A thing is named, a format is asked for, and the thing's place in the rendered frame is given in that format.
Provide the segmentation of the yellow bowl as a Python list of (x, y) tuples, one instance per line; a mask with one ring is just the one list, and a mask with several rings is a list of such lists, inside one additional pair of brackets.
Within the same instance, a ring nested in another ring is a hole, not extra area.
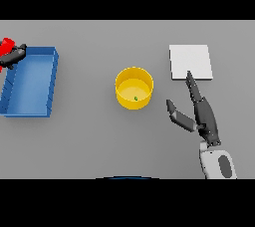
[(117, 75), (115, 88), (116, 98), (122, 107), (132, 111), (141, 110), (151, 99), (153, 78), (143, 68), (125, 68)]

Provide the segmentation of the pale square measuring scale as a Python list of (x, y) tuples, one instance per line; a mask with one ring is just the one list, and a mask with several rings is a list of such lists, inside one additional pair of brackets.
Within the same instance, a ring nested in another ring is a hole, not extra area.
[(190, 71), (196, 80), (212, 80), (212, 68), (207, 45), (170, 45), (171, 78), (185, 80)]

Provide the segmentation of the red beaker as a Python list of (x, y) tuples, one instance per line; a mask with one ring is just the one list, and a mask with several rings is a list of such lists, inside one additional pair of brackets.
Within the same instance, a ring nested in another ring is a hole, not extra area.
[(16, 43), (10, 38), (3, 38), (0, 41), (0, 56), (8, 54), (16, 46)]

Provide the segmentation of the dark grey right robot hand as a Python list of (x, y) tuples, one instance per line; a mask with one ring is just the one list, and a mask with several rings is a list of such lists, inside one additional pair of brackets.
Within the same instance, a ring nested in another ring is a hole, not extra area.
[(191, 101), (194, 106), (195, 119), (180, 112), (172, 102), (166, 101), (166, 109), (171, 121), (187, 131), (198, 131), (198, 134), (207, 142), (208, 146), (221, 144), (216, 118), (212, 107), (206, 97), (200, 94), (195, 78), (188, 71), (186, 75), (186, 85), (189, 89)]

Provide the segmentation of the blue tray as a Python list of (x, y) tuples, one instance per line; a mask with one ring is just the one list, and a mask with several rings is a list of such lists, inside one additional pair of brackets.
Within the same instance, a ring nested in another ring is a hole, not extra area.
[(55, 47), (28, 47), (26, 57), (6, 71), (0, 115), (49, 117), (52, 112), (59, 55)]

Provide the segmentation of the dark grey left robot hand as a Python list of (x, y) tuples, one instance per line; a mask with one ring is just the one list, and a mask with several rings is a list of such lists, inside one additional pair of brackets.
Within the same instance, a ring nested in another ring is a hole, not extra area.
[(13, 65), (18, 64), (26, 57), (27, 45), (15, 46), (10, 53), (0, 56), (0, 66), (13, 70)]

